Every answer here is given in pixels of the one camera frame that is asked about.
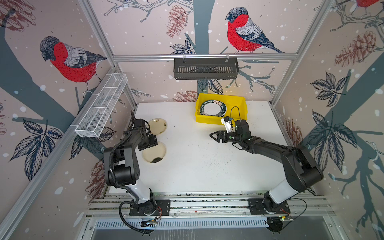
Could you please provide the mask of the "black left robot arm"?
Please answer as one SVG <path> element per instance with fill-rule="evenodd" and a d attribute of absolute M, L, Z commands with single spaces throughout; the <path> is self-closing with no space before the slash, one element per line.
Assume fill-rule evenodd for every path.
<path fill-rule="evenodd" d="M 139 182 L 140 166 L 136 150 L 143 151 L 157 145 L 157 137 L 151 133 L 148 122 L 132 119 L 123 138 L 104 151 L 106 184 L 124 190 L 133 198 L 128 204 L 146 215 L 154 213 L 157 204 L 153 191 Z"/>

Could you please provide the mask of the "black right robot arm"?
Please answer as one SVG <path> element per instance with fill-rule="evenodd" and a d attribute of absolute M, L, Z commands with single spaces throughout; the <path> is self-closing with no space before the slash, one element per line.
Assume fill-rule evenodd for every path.
<path fill-rule="evenodd" d="M 237 144 L 241 151 L 265 156 L 283 165 L 284 180 L 264 194 L 263 206 L 267 213 L 277 212 L 286 200 L 308 190 L 324 178 L 323 171 L 307 148 L 266 141 L 251 134 L 246 120 L 235 121 L 234 128 L 230 121 L 229 117 L 223 118 L 226 130 L 213 132 L 210 137 L 218 143 Z"/>

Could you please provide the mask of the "teal rim Hao Shi plate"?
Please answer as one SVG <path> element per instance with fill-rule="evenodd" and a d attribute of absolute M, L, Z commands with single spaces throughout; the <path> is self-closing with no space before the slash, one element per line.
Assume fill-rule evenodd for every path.
<path fill-rule="evenodd" d="M 217 100 L 208 100 L 200 106 L 200 114 L 210 117 L 224 117 L 227 112 L 227 106 Z"/>

